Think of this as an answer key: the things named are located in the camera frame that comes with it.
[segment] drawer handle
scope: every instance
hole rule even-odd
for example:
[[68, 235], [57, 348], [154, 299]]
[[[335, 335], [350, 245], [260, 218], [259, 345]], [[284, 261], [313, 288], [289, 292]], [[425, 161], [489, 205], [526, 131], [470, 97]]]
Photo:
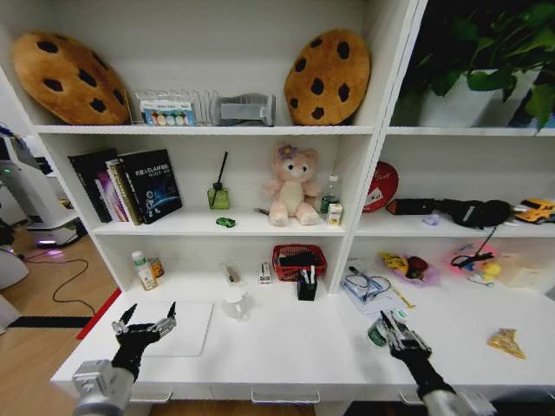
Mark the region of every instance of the drawer handle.
[[255, 405], [315, 405], [320, 403], [320, 391], [315, 391], [316, 397], [306, 400], [297, 399], [265, 399], [263, 397], [256, 398], [254, 389], [251, 389], [251, 402]]
[[166, 404], [168, 401], [170, 401], [170, 399], [173, 396], [173, 391], [170, 390], [167, 394], [150, 394], [150, 395], [140, 395], [137, 394], [136, 396], [132, 396], [131, 400], [129, 401], [130, 403], [152, 403], [154, 405], [164, 405]]
[[407, 406], [424, 406], [424, 402], [421, 400], [407, 400], [407, 398], [403, 395], [402, 391], [399, 391], [399, 397], [401, 397], [402, 402]]

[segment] wooden floor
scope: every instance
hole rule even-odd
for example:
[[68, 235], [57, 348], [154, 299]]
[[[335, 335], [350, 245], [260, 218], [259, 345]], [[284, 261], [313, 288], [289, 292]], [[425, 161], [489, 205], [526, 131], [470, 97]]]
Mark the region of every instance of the wooden floor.
[[[18, 231], [14, 249], [27, 257], [44, 252], [34, 248], [27, 231]], [[32, 262], [60, 262], [82, 258], [87, 271], [58, 293], [61, 299], [81, 298], [98, 309], [115, 283], [90, 238], [53, 250]], [[23, 315], [85, 316], [92, 313], [80, 303], [55, 303], [56, 288], [83, 268], [83, 263], [28, 263], [29, 275], [2, 290], [2, 295]], [[64, 416], [75, 401], [59, 391], [49, 378], [79, 341], [77, 329], [10, 328], [0, 335], [0, 416]], [[313, 416], [308, 406], [254, 406], [243, 401], [176, 401], [156, 406], [153, 416]]]

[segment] white robot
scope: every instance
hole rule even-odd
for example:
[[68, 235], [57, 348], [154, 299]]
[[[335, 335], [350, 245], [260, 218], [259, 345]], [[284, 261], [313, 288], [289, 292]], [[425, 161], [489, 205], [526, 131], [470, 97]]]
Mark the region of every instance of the white robot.
[[60, 204], [51, 179], [42, 173], [25, 142], [1, 125], [0, 180], [25, 212], [27, 230], [38, 246], [61, 246], [81, 236], [75, 210]]

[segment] white pot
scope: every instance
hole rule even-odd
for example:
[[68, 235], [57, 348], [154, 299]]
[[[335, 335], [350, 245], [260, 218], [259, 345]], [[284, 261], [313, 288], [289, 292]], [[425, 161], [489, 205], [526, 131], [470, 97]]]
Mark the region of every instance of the white pot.
[[538, 70], [516, 74], [517, 86], [506, 102], [503, 102], [503, 91], [495, 91], [478, 121], [478, 126], [508, 126], [538, 75]]
[[[491, 74], [493, 69], [483, 72]], [[418, 125], [423, 127], [474, 127], [497, 91], [473, 91], [463, 75], [449, 92], [440, 97], [425, 93]]]

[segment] gray object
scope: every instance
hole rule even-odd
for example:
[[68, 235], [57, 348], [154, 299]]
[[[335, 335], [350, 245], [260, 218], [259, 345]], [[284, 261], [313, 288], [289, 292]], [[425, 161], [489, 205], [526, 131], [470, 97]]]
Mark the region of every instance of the gray object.
[[215, 97], [210, 104], [214, 126], [235, 126], [247, 121], [273, 126], [276, 119], [276, 96], [243, 94], [235, 97]]

